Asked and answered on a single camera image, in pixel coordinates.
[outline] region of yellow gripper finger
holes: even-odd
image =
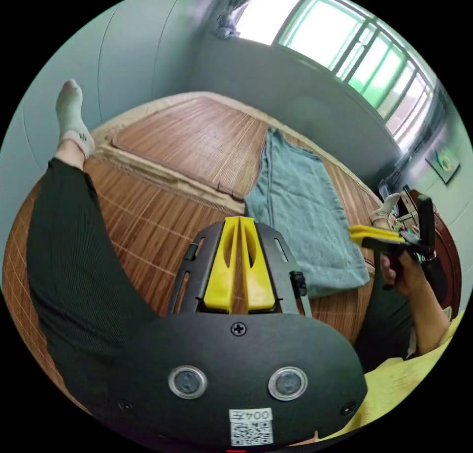
[[[366,246],[366,244],[363,244],[364,240],[370,240],[370,239],[376,240],[382,243],[386,243],[386,244],[405,243],[404,238],[402,238],[402,236],[395,234],[394,232],[393,232],[393,236],[389,236],[389,237],[379,236],[375,233],[355,233],[355,234],[350,235],[350,240],[362,248],[371,247],[371,246]]]
[[[232,313],[235,267],[237,262],[239,217],[227,217],[222,229],[212,270],[203,297],[204,305],[209,310],[222,310]],[[230,262],[227,265],[225,255],[230,251]]]
[[[240,217],[240,233],[246,312],[270,310],[275,298],[253,218]]]
[[[378,236],[381,236],[381,237],[391,237],[394,235],[398,236],[398,234],[395,232],[395,231],[389,231],[389,230],[383,230],[381,228],[375,228],[375,227],[371,227],[371,226],[367,226],[367,225],[353,225],[351,227],[348,228],[348,233],[350,234],[356,234],[356,233],[373,233],[378,235]]]

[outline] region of wall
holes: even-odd
[[[374,109],[349,86],[294,54],[204,34],[189,90],[253,106],[305,135],[376,187],[400,152]]]
[[[466,307],[473,289],[473,149],[467,130],[453,103],[435,144],[442,140],[460,160],[460,169],[445,184],[423,156],[413,163],[398,183],[432,198],[439,215],[453,236],[462,269],[460,310]]]
[[[36,76],[0,151],[0,265],[16,213],[57,146],[55,101],[74,77],[89,129],[154,98],[182,92],[215,0],[125,0],[86,24]],[[7,187],[4,183],[14,182]]]

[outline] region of window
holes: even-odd
[[[392,28],[349,0],[252,0],[234,13],[239,36],[306,56],[378,111],[405,151],[432,102],[436,77]]]

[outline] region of finger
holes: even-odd
[[[404,267],[413,267],[416,265],[416,260],[412,258],[412,256],[407,252],[404,251],[401,256],[399,256],[399,261]]]
[[[391,266],[391,262],[386,255],[381,255],[380,263],[381,267],[384,267],[386,269],[389,269],[389,267]]]
[[[388,278],[391,283],[394,283],[396,280],[396,272],[394,269],[389,269],[388,271]]]
[[[381,256],[381,274],[383,279],[388,284],[394,284],[396,279],[396,272],[390,268],[391,262],[386,255]]]

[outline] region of bed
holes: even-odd
[[[129,110],[92,132],[97,152],[85,165],[98,191],[105,224],[129,278],[165,315],[175,274],[195,234],[244,213],[243,197],[258,177],[268,126],[323,160],[351,225],[370,225],[380,200],[349,169],[272,117],[209,92],[166,97]],[[73,399],[46,349],[31,304],[26,239],[35,185],[10,231],[3,263],[5,300],[26,346],[51,380]],[[374,264],[362,250],[371,280],[362,288],[311,301],[313,316],[356,341],[370,300]],[[244,310],[242,286],[234,311]]]

